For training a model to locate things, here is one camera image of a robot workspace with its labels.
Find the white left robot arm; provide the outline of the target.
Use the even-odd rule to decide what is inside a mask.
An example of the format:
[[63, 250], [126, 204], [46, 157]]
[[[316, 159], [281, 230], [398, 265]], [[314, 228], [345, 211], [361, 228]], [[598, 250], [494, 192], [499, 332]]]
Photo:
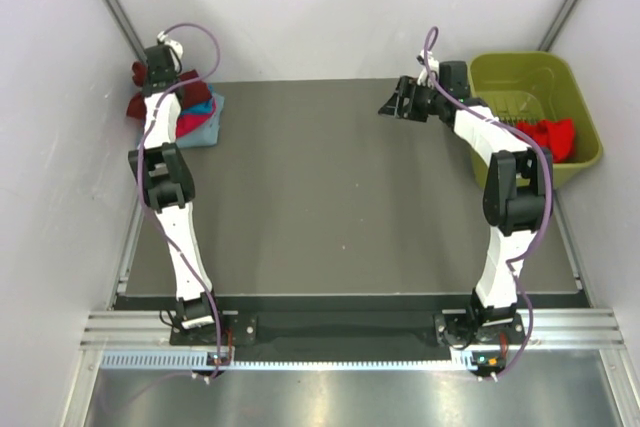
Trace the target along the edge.
[[165, 30], [144, 54], [143, 132], [128, 160], [139, 200], [168, 246], [176, 284], [178, 328], [192, 330], [203, 342], [212, 344], [226, 334], [227, 321], [215, 306], [213, 285], [202, 261], [193, 220], [195, 183], [177, 144], [187, 85], [180, 79], [184, 49]]

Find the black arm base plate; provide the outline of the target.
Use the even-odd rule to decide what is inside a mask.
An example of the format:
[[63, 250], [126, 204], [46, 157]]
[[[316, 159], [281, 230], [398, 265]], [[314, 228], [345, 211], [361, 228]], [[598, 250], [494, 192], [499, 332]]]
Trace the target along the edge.
[[276, 339], [409, 338], [428, 346], [464, 343], [496, 345], [502, 339], [519, 344], [522, 319], [472, 329], [463, 311], [298, 311], [232, 312], [221, 315], [222, 344], [254, 346]]

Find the dark red t shirt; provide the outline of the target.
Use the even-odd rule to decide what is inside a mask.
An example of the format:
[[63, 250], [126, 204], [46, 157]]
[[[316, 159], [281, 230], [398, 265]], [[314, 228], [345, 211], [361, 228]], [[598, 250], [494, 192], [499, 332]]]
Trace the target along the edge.
[[[132, 73], [132, 81], [134, 85], [136, 87], [142, 87], [147, 73], [146, 66], [140, 61], [135, 61], [132, 64]], [[178, 94], [178, 98], [181, 110], [184, 111], [196, 105], [208, 102], [212, 98], [212, 94], [205, 82], [197, 81], [184, 86]], [[126, 109], [126, 115], [137, 120], [144, 120], [146, 118], [146, 106], [142, 91], [138, 91], [131, 98]]]

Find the teal folded shirt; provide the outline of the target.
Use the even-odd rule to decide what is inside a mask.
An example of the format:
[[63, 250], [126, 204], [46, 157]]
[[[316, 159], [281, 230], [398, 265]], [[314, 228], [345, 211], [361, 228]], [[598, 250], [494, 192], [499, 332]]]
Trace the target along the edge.
[[182, 116], [196, 115], [210, 117], [216, 112], [217, 106], [214, 97], [214, 87], [211, 84], [208, 84], [207, 88], [209, 91], [208, 98], [204, 102], [194, 104], [189, 108], [183, 108], [181, 112]]

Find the olive green plastic bin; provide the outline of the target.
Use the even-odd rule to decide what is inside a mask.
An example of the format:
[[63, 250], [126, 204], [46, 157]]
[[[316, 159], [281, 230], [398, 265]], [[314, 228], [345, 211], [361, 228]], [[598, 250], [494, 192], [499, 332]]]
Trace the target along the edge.
[[568, 161], [553, 164], [555, 189], [600, 160], [601, 140], [573, 72], [562, 58], [540, 51], [485, 53], [471, 61], [469, 81], [472, 92], [505, 124], [573, 120], [573, 154]]

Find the light blue folded shirt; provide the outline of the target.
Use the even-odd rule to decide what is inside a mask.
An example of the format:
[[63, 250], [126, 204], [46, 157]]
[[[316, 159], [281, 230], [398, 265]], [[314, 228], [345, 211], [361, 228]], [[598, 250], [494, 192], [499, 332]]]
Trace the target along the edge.
[[213, 93], [212, 100], [208, 102], [211, 107], [211, 115], [193, 131], [177, 139], [181, 149], [211, 147], [218, 142], [220, 117], [224, 109], [224, 97]]

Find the aluminium frame rail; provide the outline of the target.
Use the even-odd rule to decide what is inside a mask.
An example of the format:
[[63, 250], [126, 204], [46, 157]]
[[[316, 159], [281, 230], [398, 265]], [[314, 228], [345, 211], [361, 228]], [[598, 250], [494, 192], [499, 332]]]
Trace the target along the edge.
[[80, 344], [84, 348], [126, 349], [154, 347], [210, 347], [218, 343], [254, 347], [278, 339], [358, 341], [412, 341], [436, 347], [468, 344], [491, 348], [502, 338], [516, 347], [596, 350], [620, 348], [622, 333], [612, 312], [603, 309], [537, 309], [521, 311], [507, 324], [485, 327], [478, 333], [461, 311], [330, 311], [224, 313], [219, 325], [186, 329], [165, 313], [151, 311], [94, 312]]

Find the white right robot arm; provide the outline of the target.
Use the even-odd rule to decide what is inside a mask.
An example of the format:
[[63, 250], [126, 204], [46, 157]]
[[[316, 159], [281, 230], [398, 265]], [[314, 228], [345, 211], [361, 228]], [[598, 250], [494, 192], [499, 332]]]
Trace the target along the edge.
[[464, 318], [441, 328], [442, 340], [462, 350], [475, 342], [492, 341], [516, 321], [524, 259], [551, 214], [552, 158], [524, 141], [484, 100], [473, 96], [465, 62], [439, 62], [427, 49], [421, 50], [417, 61], [420, 74], [400, 77], [379, 114], [417, 122], [436, 117], [487, 168], [482, 210], [490, 238], [485, 266]]

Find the bright red crumpled shirt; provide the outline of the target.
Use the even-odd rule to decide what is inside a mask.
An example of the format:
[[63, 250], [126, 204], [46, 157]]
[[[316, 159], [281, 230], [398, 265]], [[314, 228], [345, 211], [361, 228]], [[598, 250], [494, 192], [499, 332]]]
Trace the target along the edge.
[[554, 163], [566, 162], [573, 154], [576, 129], [572, 119], [520, 121], [516, 123], [516, 128], [541, 147], [549, 149]]

